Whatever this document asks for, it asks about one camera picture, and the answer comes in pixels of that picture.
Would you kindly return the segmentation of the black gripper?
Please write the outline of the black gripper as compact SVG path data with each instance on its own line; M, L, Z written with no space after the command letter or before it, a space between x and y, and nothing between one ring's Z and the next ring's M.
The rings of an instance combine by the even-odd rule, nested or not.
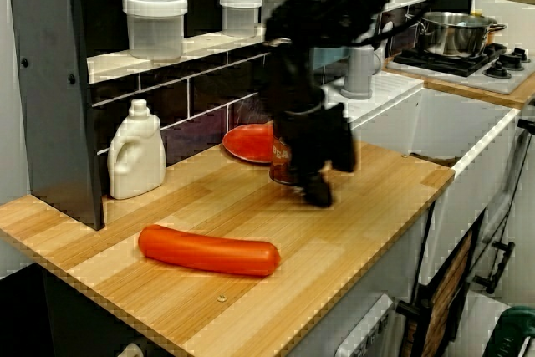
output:
M326 162L343 172L353 172L356 166L354 137L344 104L321 106L306 114L283 112L275 117L275 126L290 148L294 185L309 204L330 207L334 201L331 188L319 171Z

